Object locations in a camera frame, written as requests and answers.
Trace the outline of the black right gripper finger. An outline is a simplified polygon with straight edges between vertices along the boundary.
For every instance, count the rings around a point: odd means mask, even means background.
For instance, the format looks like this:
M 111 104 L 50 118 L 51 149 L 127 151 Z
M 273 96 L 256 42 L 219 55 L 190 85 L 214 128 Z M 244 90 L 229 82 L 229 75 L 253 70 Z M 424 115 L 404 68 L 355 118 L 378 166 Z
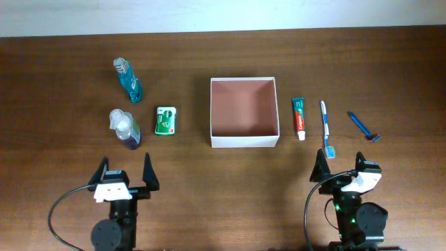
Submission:
M 364 163 L 365 157 L 363 156 L 361 151 L 358 151 L 355 158 L 355 170 L 356 171 L 363 171 L 365 169 Z
M 316 154 L 316 162 L 309 178 L 310 182 L 318 183 L 330 176 L 330 169 L 328 167 L 327 160 L 325 158 L 325 152 L 323 149 L 319 149 Z

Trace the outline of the teal mouthwash bottle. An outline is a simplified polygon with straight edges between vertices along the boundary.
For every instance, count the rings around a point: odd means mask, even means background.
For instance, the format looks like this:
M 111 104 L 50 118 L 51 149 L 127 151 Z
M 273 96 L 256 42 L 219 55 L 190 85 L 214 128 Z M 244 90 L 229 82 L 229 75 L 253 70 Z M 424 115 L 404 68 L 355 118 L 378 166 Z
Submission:
M 139 79 L 135 77 L 129 61 L 124 58 L 116 58 L 113 61 L 121 86 L 127 91 L 132 103 L 138 103 L 142 99 L 142 87 Z

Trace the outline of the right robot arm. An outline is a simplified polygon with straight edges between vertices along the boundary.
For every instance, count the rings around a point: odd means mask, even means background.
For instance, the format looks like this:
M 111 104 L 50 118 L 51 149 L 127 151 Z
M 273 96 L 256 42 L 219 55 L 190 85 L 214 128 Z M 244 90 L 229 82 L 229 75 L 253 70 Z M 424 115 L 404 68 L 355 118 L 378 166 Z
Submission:
M 319 149 L 309 180 L 316 185 L 306 198 L 304 233 L 307 246 L 313 249 L 307 229 L 307 214 L 312 195 L 330 195 L 337 218 L 340 241 L 329 243 L 329 250 L 380 250 L 388 211 L 373 202 L 363 202 L 361 196 L 373 190 L 382 177 L 376 162 L 367 161 L 361 152 L 355 157 L 355 168 L 332 174 L 324 150 Z

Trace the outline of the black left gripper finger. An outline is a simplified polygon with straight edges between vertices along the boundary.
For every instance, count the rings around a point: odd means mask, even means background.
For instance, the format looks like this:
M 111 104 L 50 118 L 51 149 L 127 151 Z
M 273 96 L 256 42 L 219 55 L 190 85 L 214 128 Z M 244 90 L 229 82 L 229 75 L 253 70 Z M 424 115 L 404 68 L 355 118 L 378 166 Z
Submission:
M 146 184 L 146 187 L 150 191 L 158 191 L 160 189 L 160 182 L 158 181 L 153 169 L 149 153 L 145 154 L 142 181 Z
M 103 180 L 103 177 L 105 173 L 109 170 L 109 160 L 108 157 L 104 157 L 95 171 L 95 173 L 92 175 L 90 181 L 88 182 L 89 185 L 95 185 L 98 183 L 101 183 Z

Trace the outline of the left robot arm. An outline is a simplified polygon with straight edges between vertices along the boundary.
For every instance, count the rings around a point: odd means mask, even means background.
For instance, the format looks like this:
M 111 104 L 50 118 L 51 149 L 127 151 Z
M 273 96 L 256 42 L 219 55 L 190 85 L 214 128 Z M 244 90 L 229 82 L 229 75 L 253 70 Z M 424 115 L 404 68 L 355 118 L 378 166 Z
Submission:
M 104 157 L 89 181 L 89 191 L 97 203 L 109 203 L 107 219 L 99 221 L 91 231 L 91 242 L 96 250 L 132 251 L 136 247 L 137 204 L 151 198 L 160 189 L 151 157 L 145 155 L 142 174 L 144 186 L 130 187 L 130 179 L 123 170 L 111 170 Z

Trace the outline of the green soap box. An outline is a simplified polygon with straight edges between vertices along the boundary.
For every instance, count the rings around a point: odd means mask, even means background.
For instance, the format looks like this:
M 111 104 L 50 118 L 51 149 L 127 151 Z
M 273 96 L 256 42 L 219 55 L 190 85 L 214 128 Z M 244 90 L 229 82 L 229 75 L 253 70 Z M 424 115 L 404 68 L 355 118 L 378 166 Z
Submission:
M 175 135 L 176 134 L 176 108 L 158 107 L 157 121 L 155 127 L 156 135 Z

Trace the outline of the purple hand sanitizer bottle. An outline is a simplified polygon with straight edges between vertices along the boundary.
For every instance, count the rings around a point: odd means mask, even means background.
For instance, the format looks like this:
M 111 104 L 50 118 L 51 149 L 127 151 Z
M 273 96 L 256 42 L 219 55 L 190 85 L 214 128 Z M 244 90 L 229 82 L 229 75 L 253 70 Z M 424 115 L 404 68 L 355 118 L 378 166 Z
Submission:
M 141 144 L 141 128 L 131 113 L 113 109 L 109 114 L 109 128 L 130 150 L 136 150 Z

